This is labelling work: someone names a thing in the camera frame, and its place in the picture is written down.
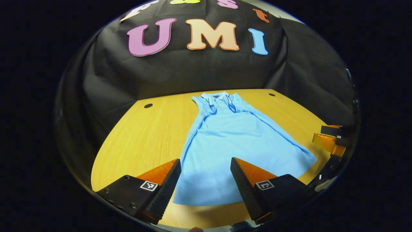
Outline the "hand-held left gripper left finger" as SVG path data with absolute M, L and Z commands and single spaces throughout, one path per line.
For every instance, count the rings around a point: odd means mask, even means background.
M 97 195 L 125 214 L 157 225 L 181 175 L 180 159 L 171 160 L 137 177 L 124 175 Z

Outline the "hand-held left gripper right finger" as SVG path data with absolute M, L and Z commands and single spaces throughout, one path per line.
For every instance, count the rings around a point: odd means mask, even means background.
M 289 217 L 317 194 L 290 174 L 277 176 L 236 157 L 231 159 L 230 170 L 256 224 Z

